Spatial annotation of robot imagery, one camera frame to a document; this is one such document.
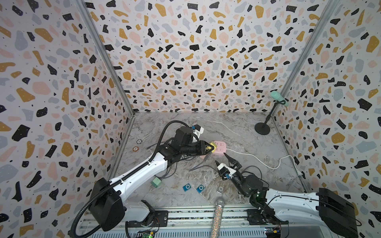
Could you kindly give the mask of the yellow USB charger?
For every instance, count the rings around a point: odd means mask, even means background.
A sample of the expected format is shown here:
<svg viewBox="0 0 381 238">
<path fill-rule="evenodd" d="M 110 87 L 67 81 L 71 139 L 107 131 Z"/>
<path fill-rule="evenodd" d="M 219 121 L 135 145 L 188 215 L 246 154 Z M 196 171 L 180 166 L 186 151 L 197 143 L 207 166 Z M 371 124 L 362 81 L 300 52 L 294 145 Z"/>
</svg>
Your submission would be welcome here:
<svg viewBox="0 0 381 238">
<path fill-rule="evenodd" d="M 214 153 L 217 148 L 217 145 L 214 142 L 210 142 L 209 147 L 211 147 L 211 151 L 212 153 Z"/>
</svg>

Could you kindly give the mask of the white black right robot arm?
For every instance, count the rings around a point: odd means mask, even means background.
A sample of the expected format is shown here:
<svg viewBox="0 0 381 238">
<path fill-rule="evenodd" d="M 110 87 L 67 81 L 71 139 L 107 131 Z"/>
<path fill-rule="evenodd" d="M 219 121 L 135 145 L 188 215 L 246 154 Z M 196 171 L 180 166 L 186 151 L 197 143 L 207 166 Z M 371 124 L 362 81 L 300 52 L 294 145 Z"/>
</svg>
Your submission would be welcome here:
<svg viewBox="0 0 381 238">
<path fill-rule="evenodd" d="M 352 203 L 327 188 L 317 192 L 293 193 L 275 190 L 254 174 L 244 176 L 241 164 L 226 156 L 229 165 L 216 162 L 223 180 L 229 180 L 238 193 L 249 199 L 258 212 L 258 221 L 273 225 L 309 223 L 326 226 L 344 238 L 358 237 L 355 207 Z"/>
</svg>

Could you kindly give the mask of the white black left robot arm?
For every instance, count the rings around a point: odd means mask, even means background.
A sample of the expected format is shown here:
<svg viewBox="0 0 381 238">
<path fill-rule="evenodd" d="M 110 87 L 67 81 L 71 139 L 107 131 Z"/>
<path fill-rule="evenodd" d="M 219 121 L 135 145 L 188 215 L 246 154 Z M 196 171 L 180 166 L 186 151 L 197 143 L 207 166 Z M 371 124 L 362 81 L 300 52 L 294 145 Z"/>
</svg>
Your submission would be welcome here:
<svg viewBox="0 0 381 238">
<path fill-rule="evenodd" d="M 199 125 L 189 126 L 178 121 L 181 127 L 171 139 L 163 141 L 162 131 L 152 155 L 139 165 L 122 175 L 106 180 L 98 180 L 92 190 L 89 201 L 80 209 L 74 218 L 70 231 L 71 238 L 78 238 L 77 225 L 86 211 L 90 211 L 98 225 L 82 237 L 88 238 L 98 230 L 110 231 L 122 221 L 140 222 L 149 227 L 154 223 L 155 209 L 145 200 L 129 202 L 130 195 L 145 182 L 158 173 L 171 167 L 185 157 L 197 157 L 209 154 L 214 146 L 200 140 L 203 128 Z"/>
</svg>

